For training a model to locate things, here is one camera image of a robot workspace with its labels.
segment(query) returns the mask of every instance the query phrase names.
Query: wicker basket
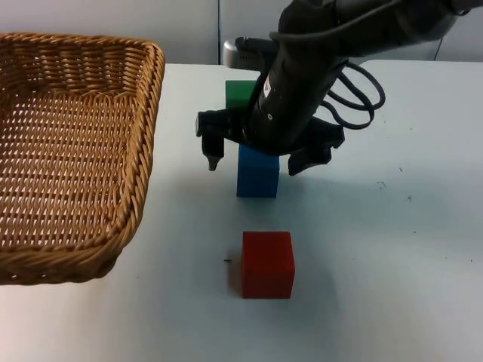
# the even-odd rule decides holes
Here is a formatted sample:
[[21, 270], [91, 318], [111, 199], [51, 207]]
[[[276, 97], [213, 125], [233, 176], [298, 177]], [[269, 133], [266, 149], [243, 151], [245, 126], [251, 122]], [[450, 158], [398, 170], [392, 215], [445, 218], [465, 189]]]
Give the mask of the wicker basket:
[[143, 214], [164, 70], [147, 41], [0, 35], [0, 284], [114, 266]]

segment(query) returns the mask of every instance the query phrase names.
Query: white table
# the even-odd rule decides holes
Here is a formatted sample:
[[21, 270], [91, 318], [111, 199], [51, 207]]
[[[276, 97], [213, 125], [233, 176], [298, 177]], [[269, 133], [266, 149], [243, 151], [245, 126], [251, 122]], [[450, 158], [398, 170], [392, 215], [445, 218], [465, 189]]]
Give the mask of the white table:
[[[290, 178], [282, 162], [278, 199], [250, 201], [236, 145], [208, 172], [194, 120], [255, 74], [169, 65], [134, 240], [103, 280], [0, 287], [0, 359], [483, 360], [483, 64], [365, 67], [388, 96], [374, 125], [326, 167]], [[292, 299], [243, 300], [242, 231], [280, 229]]]

